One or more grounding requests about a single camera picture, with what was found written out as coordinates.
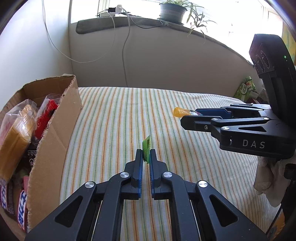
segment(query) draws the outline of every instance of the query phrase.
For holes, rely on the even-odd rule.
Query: striped bedsheet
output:
[[[142,140],[152,138],[159,160],[184,180],[206,180],[251,221],[266,231],[278,208],[253,189],[257,157],[222,151],[209,133],[186,131],[172,110],[217,108],[237,99],[178,91],[79,88],[83,108],[70,140],[60,202],[86,181],[104,182],[135,158]],[[121,240],[171,240],[168,201],[150,195],[149,167],[143,165],[142,198],[125,201]]]

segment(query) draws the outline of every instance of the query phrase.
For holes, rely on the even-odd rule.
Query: gray flower pot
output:
[[[182,19],[187,11],[185,7],[173,3],[161,3],[159,19],[183,25]]]

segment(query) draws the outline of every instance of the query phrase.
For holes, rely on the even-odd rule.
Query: yellow curtain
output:
[[[295,58],[296,42],[284,22],[283,22],[283,33],[282,33],[281,38],[284,41],[284,43],[285,43],[285,45],[292,57],[294,64],[296,65],[296,58]]]

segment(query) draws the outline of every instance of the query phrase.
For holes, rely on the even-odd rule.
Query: window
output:
[[[133,15],[157,19],[160,13],[159,3],[164,0],[73,0],[71,22],[95,18],[98,11],[121,4]],[[251,61],[249,49],[254,34],[276,34],[281,37],[283,22],[280,16],[264,0],[192,0],[204,12],[208,27],[201,27],[206,35],[224,43],[247,60]],[[185,13],[182,23],[186,23],[189,12]]]

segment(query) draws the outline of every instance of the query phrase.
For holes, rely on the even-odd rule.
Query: white wall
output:
[[[76,24],[70,25],[69,33],[73,59],[90,61],[108,51],[114,29],[77,34]],[[126,87],[121,50],[127,32],[128,27],[116,28],[114,46],[102,59],[88,64],[73,62],[79,86]],[[229,49],[167,27],[132,26],[124,58],[129,87],[233,96],[246,76],[261,85],[253,66]]]
[[[69,55],[69,0],[44,0],[46,21],[58,49]],[[71,61],[49,42],[41,0],[28,0],[0,35],[0,109],[14,92],[35,79],[72,74]]]

